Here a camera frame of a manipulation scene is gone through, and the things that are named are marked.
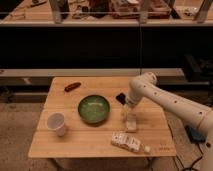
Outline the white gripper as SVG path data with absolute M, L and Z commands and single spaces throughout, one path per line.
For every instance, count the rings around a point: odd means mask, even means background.
M 137 117 L 133 113 L 133 109 L 125 104 L 121 109 L 121 120 L 126 121 L 126 131 L 136 132 L 137 131 Z

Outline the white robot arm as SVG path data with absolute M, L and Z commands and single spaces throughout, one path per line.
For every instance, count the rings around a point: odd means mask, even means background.
M 157 77 L 152 72 L 132 78 L 122 115 L 127 117 L 143 97 L 175 114 L 206 138 L 200 171 L 213 171 L 213 108 L 160 89 L 156 83 Z

